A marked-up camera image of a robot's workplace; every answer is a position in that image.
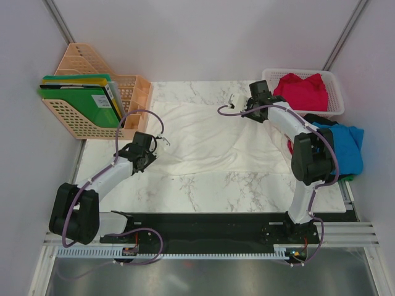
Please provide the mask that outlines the white t shirt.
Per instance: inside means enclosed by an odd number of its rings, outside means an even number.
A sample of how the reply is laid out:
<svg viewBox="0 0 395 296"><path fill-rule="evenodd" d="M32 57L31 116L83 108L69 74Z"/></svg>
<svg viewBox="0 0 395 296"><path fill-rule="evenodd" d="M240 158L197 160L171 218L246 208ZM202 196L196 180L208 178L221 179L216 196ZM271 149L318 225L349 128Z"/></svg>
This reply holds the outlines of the white t shirt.
<svg viewBox="0 0 395 296"><path fill-rule="evenodd" d="M181 176L209 171L288 174L286 138L268 121L224 117L217 106L155 102L147 133L170 146L148 170Z"/></svg>

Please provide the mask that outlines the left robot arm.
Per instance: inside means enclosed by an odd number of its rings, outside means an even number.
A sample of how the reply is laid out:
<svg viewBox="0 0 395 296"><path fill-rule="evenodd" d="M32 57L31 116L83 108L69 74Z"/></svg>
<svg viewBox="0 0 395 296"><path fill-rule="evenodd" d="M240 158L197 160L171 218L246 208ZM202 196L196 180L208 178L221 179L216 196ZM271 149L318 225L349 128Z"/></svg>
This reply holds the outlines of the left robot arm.
<svg viewBox="0 0 395 296"><path fill-rule="evenodd" d="M102 219L100 201L127 178L144 172L169 146L163 135L136 132L132 142L119 148L111 161L95 175L78 184L64 183L57 190L49 220L49 230L61 237L62 246L90 244Z"/></svg>

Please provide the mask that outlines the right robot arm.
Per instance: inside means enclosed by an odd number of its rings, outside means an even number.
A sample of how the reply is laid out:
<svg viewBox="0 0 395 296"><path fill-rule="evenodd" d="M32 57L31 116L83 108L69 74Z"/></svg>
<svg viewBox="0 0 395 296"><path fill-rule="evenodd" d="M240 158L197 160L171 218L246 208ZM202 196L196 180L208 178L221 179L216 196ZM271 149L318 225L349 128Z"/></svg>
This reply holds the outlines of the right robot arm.
<svg viewBox="0 0 395 296"><path fill-rule="evenodd" d="M333 134L319 129L298 115L281 96L274 96L265 80L249 85L251 97L245 116L260 123L268 120L293 143L291 170L297 180L289 210L285 214L283 235L298 242L313 227L312 206L318 187L324 186L332 172L338 171Z"/></svg>

